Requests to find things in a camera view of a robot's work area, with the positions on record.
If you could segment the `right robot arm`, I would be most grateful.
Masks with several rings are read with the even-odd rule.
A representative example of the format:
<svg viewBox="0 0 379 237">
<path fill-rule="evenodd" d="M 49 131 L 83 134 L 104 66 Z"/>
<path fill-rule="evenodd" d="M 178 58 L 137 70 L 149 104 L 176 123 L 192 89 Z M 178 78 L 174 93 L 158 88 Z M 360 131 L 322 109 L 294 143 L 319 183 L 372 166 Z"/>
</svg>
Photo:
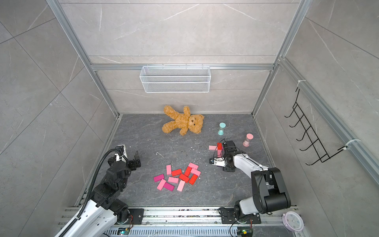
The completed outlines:
<svg viewBox="0 0 379 237">
<path fill-rule="evenodd" d="M 214 149 L 214 157 L 209 160 L 224 172 L 241 170 L 251 179 L 252 196 L 238 200 L 234 206 L 236 219 L 241 220 L 251 214 L 268 214 L 291 206 L 291 199 L 281 171 L 267 167 L 253 160 L 230 140 L 222 140 Z"/>
</svg>

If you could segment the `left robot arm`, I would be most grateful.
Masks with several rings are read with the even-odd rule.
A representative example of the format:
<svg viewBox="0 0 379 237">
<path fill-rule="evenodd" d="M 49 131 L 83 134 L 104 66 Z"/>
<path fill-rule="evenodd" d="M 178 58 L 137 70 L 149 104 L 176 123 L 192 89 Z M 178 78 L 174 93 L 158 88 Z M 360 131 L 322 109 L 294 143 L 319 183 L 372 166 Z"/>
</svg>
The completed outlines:
<svg viewBox="0 0 379 237">
<path fill-rule="evenodd" d="M 57 237 L 100 237 L 115 224 L 140 225 L 144 209 L 118 199 L 133 170 L 141 167 L 139 153 L 129 160 L 125 146 L 108 150 L 93 175 L 88 195 L 79 211 L 56 234 Z"/>
</svg>

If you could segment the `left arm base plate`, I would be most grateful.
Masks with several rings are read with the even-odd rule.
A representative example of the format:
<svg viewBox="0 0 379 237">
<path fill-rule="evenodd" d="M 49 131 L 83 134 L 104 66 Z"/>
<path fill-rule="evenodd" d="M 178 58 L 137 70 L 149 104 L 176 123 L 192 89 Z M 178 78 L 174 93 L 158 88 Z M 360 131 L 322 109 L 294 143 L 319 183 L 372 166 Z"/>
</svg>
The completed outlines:
<svg viewBox="0 0 379 237">
<path fill-rule="evenodd" d="M 144 209 L 143 208 L 132 208 L 121 212 L 120 220 L 118 220 L 118 224 L 134 224 L 141 225 L 144 217 Z"/>
</svg>

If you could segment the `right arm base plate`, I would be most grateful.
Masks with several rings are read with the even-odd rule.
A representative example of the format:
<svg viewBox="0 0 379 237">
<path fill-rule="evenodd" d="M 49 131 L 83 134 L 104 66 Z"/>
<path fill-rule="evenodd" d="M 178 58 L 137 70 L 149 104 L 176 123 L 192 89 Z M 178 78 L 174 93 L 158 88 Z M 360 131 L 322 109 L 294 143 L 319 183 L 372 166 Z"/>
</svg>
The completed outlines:
<svg viewBox="0 0 379 237">
<path fill-rule="evenodd" d="M 222 224 L 261 224 L 261 218 L 258 213 L 256 214 L 248 214 L 248 215 L 243 215 L 235 212 L 233 208 L 225 208 L 225 207 L 220 207 L 218 209 L 219 215 L 221 216 L 221 221 Z"/>
</svg>

